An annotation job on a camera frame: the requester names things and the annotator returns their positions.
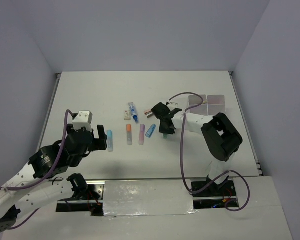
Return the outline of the blue correction tape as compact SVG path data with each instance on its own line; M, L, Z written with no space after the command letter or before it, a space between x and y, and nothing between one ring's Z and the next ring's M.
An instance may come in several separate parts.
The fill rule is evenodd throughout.
M149 127L149 129L147 130L145 136L146 136L147 138L150 138L150 137L153 135L155 129L156 129L156 124L152 124L152 125Z

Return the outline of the blue white glue tube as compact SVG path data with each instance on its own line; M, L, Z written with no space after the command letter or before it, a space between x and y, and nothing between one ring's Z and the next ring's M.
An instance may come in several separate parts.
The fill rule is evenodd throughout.
M133 102L129 102L128 103L128 106L129 106L129 110L130 110L130 114L133 118L133 120L135 121L135 123L139 123L139 117L138 117L138 113L137 113L137 109L136 109L136 106Z

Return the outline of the orange highlighter marker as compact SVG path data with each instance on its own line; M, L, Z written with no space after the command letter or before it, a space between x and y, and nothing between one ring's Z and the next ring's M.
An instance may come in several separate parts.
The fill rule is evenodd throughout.
M133 144L132 138L132 126L131 124L126 125L126 137L127 137L127 144L130 146Z

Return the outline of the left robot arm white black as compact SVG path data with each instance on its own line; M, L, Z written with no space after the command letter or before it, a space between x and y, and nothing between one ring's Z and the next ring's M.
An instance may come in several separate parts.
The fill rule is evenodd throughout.
M64 126L62 139L42 147L30 157L29 162L5 185L0 187L0 233L18 228L17 220L34 215L40 208L53 201L81 200L90 190L80 173L73 173L47 188L37 189L68 168L77 167L94 151L107 149L107 135L103 125L97 126L98 137L86 126Z

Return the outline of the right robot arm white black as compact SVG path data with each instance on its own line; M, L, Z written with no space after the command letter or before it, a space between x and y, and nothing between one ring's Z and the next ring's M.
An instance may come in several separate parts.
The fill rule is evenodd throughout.
M184 136L185 131L197 133L204 137L213 160L207 175L208 192L213 196L225 190L225 182L229 178L232 159L243 143L241 134L224 113L204 116L182 110L171 102L158 103L151 112L160 121L159 132L174 135L181 130L180 137L180 172L186 183L184 171Z

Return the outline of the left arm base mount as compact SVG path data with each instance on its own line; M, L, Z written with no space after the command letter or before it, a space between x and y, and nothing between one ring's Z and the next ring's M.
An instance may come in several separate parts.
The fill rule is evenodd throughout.
M57 213L88 213L93 217L103 217L105 183L88 183L86 195L79 199L74 197L59 200L56 206Z

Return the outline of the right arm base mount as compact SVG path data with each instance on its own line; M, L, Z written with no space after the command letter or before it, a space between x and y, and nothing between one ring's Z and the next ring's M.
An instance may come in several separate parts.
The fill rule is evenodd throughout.
M236 188L232 180L228 180L219 190L210 187L201 193L193 194L192 198L195 210L224 209L229 201L228 208L239 208Z

